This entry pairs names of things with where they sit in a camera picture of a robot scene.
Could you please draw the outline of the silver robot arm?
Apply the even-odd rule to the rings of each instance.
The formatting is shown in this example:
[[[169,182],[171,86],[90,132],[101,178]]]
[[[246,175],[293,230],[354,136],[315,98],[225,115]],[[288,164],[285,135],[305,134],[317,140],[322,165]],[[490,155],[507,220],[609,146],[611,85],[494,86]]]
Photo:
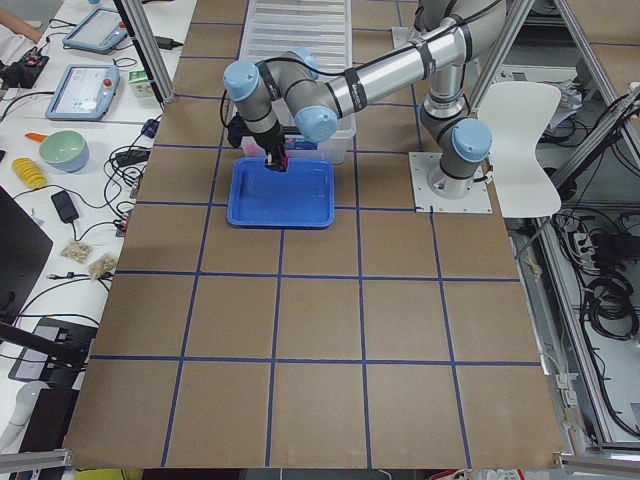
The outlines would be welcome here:
[[[465,68],[494,45],[506,16],[503,1],[422,1],[416,11],[416,34],[406,44],[330,73],[325,81],[307,48],[258,63],[235,61],[223,74],[228,99],[236,107],[226,126],[228,142],[239,147],[244,137],[252,137],[266,153],[266,167],[284,172],[287,131],[273,110],[275,101],[284,101],[299,133],[319,144],[333,136],[341,118],[428,80],[420,121],[442,154],[427,183],[440,197],[460,199],[492,145],[490,129],[470,117],[465,106]]]

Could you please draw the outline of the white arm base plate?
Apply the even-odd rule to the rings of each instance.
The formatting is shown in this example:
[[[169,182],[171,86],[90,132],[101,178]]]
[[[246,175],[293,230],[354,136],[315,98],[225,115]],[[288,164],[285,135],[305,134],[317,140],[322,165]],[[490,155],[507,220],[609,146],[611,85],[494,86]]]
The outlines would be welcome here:
[[[414,33],[413,27],[393,27],[391,29],[393,49],[397,50],[406,45]]]
[[[491,214],[492,206],[482,167],[472,177],[454,179],[441,169],[441,153],[410,152],[409,164],[415,210],[419,213]]]

